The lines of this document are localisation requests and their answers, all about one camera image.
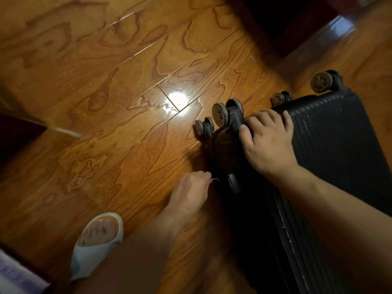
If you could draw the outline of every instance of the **person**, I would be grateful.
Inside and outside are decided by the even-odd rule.
[[[390,292],[392,218],[299,166],[293,130],[287,111],[281,117],[264,109],[245,118],[239,138],[249,163],[301,212],[326,247],[344,261],[360,288]],[[74,277],[92,274],[76,293],[153,293],[176,237],[206,201],[210,183],[209,172],[184,175],[164,210],[121,245],[118,215],[104,214],[90,222],[75,246],[72,263]],[[91,248],[98,249],[88,253]],[[98,261],[89,262],[94,255]],[[86,270],[79,274],[83,267]]]

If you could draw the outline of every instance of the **glossy wood floor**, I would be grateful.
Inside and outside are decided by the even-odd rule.
[[[1,2],[0,79],[50,129],[1,169],[0,242],[55,281],[92,217],[118,212],[129,235],[183,173],[206,169],[192,125],[216,102],[236,97],[250,114],[336,69],[392,165],[392,0],[334,20],[284,59],[225,0]],[[214,187],[158,293],[253,293]]]

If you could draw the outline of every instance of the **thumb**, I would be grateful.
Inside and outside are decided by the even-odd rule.
[[[252,134],[246,125],[242,124],[239,127],[238,135],[239,135],[239,139],[241,140],[243,148],[254,146]]]

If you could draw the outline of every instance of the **black suitcase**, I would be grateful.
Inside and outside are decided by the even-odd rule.
[[[298,163],[319,178],[392,216],[392,176],[359,97],[333,70],[311,81],[320,96],[272,97],[273,109],[294,122]],[[258,293],[349,293],[307,223],[274,185],[247,162],[238,139],[243,108],[237,99],[213,106],[195,128],[219,181],[240,261]]]

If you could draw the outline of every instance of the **white slipper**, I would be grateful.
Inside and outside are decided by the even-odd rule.
[[[117,219],[118,233],[116,237],[108,243],[104,243],[101,245],[93,245],[89,247],[79,246],[78,245],[79,239],[78,239],[72,254],[71,281],[82,277],[89,277],[92,274],[92,272],[95,270],[95,268],[97,268],[98,265],[105,260],[105,258],[107,257],[107,255],[109,255],[112,249],[119,246],[119,244],[122,242],[124,237],[124,225],[122,222],[122,218],[114,212],[105,212],[103,214],[96,216],[86,225],[81,235],[83,235],[84,231],[87,229],[87,227],[90,226],[92,222],[105,216],[112,216]]]

